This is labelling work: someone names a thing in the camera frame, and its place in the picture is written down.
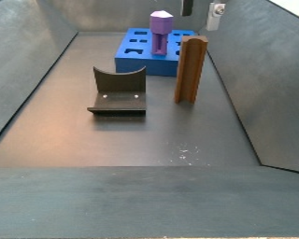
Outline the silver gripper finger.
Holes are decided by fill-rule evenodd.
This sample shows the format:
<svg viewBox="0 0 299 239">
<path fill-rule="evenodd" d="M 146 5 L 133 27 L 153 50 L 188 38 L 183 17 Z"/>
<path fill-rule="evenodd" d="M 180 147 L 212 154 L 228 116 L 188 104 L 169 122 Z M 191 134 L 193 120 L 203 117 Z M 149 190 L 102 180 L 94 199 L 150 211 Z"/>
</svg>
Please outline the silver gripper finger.
<svg viewBox="0 0 299 239">
<path fill-rule="evenodd" d="M 205 29 L 215 31 L 220 22 L 220 17 L 224 13 L 225 5 L 220 3 L 211 3 L 207 16 Z"/>
<path fill-rule="evenodd" d="M 192 14 L 193 0 L 181 0 L 180 15 L 187 17 Z"/>
</svg>

